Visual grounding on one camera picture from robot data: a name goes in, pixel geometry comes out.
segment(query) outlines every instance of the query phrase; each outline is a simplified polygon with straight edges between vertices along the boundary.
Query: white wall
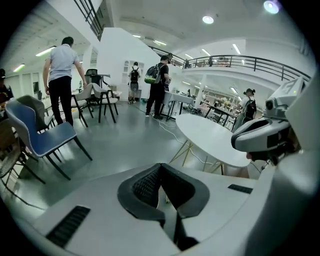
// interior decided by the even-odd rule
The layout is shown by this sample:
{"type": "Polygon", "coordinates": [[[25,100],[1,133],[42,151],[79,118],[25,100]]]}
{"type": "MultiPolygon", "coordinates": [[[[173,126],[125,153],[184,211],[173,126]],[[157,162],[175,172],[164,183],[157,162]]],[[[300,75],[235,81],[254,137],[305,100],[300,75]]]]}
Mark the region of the white wall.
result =
{"type": "Polygon", "coordinates": [[[316,60],[311,51],[305,56],[299,53],[297,47],[280,43],[248,39],[245,44],[245,55],[280,62],[309,76],[316,70],[316,60]]]}

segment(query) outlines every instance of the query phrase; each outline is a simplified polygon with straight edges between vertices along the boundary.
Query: white round table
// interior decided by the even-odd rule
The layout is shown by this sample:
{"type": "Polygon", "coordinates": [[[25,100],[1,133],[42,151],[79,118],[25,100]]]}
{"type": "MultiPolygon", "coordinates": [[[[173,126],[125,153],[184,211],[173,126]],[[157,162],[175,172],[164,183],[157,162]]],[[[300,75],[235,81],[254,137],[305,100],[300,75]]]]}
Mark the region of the white round table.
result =
{"type": "MultiPolygon", "coordinates": [[[[187,141],[190,141],[188,149],[184,151],[186,152],[185,159],[190,148],[195,145],[208,155],[214,157],[216,162],[219,161],[221,165],[225,164],[231,167],[243,168],[250,163],[250,160],[246,158],[246,152],[240,152],[232,147],[232,132],[222,125],[192,114],[181,114],[176,117],[175,121],[177,127],[186,136],[187,141]]],[[[181,153],[176,157],[179,152],[173,157],[171,162],[182,155],[181,153]]]]}

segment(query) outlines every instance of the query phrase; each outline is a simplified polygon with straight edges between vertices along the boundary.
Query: blue chair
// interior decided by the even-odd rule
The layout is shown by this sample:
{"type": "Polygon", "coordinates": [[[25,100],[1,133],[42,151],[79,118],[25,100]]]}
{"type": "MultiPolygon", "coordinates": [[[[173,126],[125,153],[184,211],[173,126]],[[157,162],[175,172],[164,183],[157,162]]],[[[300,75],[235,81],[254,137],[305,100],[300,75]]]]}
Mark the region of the blue chair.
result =
{"type": "Polygon", "coordinates": [[[32,108],[12,99],[6,104],[5,110],[11,125],[15,128],[28,149],[38,158],[46,157],[66,179],[70,180],[49,156],[55,150],[69,141],[74,140],[79,148],[82,149],[86,156],[92,161],[91,156],[80,143],[70,123],[64,122],[39,134],[37,133],[36,127],[36,114],[32,108]]]}

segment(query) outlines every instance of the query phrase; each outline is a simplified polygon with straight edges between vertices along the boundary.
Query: floor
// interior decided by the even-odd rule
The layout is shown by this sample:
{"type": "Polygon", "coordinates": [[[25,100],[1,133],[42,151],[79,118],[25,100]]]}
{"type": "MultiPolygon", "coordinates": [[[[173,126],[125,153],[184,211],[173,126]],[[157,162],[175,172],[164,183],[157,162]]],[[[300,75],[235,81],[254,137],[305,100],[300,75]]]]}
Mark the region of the floor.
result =
{"type": "MultiPolygon", "coordinates": [[[[25,170],[22,170],[23,179],[17,180],[13,177],[10,183],[14,185],[14,190],[19,196],[44,210],[27,206],[6,193],[5,201],[11,212],[32,223],[45,209],[88,180],[143,165],[168,163],[182,144],[160,127],[159,122],[152,116],[146,117],[145,107],[145,103],[137,102],[129,105],[127,102],[120,101],[117,104],[119,115],[115,117],[117,123],[113,122],[109,109],[106,110],[106,115],[101,117],[101,123],[98,123],[98,108],[94,109],[94,118],[91,118],[88,109],[84,109],[83,115],[88,128],[79,120],[78,112],[73,112],[74,129],[93,161],[86,157],[74,141],[61,147],[60,152],[56,151],[56,153],[62,163],[58,162],[54,156],[52,159],[71,178],[71,181],[68,181],[47,159],[40,159],[39,163],[29,159],[28,166],[46,184],[43,185],[25,170]]],[[[178,140],[181,142],[186,140],[177,129],[175,121],[169,120],[168,125],[172,127],[162,124],[168,131],[174,133],[178,140]]],[[[193,152],[202,161],[206,159],[205,153],[199,148],[194,147],[193,152]]],[[[208,157],[207,161],[212,162],[213,158],[208,157]]],[[[183,158],[180,157],[173,164],[181,166],[182,162],[183,158]]],[[[185,167],[202,170],[204,164],[193,155],[189,155],[185,167]]]]}

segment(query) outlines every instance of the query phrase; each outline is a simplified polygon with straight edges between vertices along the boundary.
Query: vent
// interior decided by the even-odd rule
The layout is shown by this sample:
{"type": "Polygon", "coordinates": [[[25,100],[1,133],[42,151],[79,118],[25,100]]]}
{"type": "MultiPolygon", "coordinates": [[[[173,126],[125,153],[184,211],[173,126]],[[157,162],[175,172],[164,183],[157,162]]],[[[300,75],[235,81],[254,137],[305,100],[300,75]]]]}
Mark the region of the vent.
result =
{"type": "Polygon", "coordinates": [[[64,248],[89,212],[89,208],[76,206],[60,221],[46,238],[57,246],[64,248]]]}

